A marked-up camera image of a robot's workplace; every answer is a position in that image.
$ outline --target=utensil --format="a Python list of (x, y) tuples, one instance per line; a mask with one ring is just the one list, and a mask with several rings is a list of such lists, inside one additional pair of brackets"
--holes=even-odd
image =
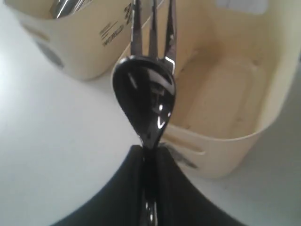
[(158, 58), (157, 1), (153, 0), (149, 55), (143, 56), (140, 0), (134, 0), (131, 56), (122, 59), (113, 71), (116, 98), (143, 145), (144, 192), (141, 224), (158, 225), (158, 173), (156, 152), (175, 102), (176, 56), (175, 0), (169, 2), (166, 46)]
[(50, 8), (50, 13), (54, 19), (73, 14), (92, 0), (55, 0)]

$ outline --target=cream plastic container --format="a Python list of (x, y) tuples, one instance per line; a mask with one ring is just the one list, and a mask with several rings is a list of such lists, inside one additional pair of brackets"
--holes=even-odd
[[(183, 170), (207, 178), (231, 173), (279, 116), (301, 49), (301, 2), (267, 3), (250, 13), (222, 0), (176, 1), (177, 97), (163, 142)], [(158, 10), (161, 56), (167, 6)], [(121, 58), (127, 55), (129, 48)]]
[[(105, 72), (131, 37), (131, 0), (92, 0), (59, 19), (50, 13), (54, 0), (5, 0), (40, 50), (66, 74), (87, 80)], [(143, 22), (151, 2), (142, 0)]]

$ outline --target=white table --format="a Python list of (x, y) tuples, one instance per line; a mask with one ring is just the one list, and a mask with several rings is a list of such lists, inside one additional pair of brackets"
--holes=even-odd
[[(299, 87), (301, 70), (280, 119), (235, 172), (189, 175), (250, 226), (301, 225)], [(0, 225), (47, 226), (73, 212), (138, 143), (109, 73), (90, 82), (61, 74), (0, 4)]]

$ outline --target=cutlery holder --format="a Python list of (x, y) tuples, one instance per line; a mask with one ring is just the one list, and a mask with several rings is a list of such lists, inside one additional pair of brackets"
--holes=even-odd
[[(51, 15), (54, 0), (4, 0), (53, 65), (76, 79), (104, 73), (131, 37), (131, 0), (92, 0), (74, 14)], [(142, 0), (144, 23), (151, 3)]]
[[(158, 10), (160, 56), (167, 3)], [(298, 64), (301, 2), (270, 0), (261, 14), (222, 8), (214, 0), (176, 4), (177, 97), (163, 141), (183, 170), (222, 177), (281, 112)]]

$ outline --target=fork tines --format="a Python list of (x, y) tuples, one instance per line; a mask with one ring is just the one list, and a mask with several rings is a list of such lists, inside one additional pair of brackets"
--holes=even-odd
[[(140, 5), (141, 5), (141, 0), (133, 0), (131, 55), (143, 54)], [(176, 9), (175, 0), (169, 0), (165, 52), (162, 61), (165, 63), (168, 69), (170, 69), (172, 74), (174, 73), (175, 57), (176, 57), (176, 11), (175, 9)], [(158, 58), (157, 0), (153, 0), (153, 4), (152, 4), (149, 56), (154, 59)]]

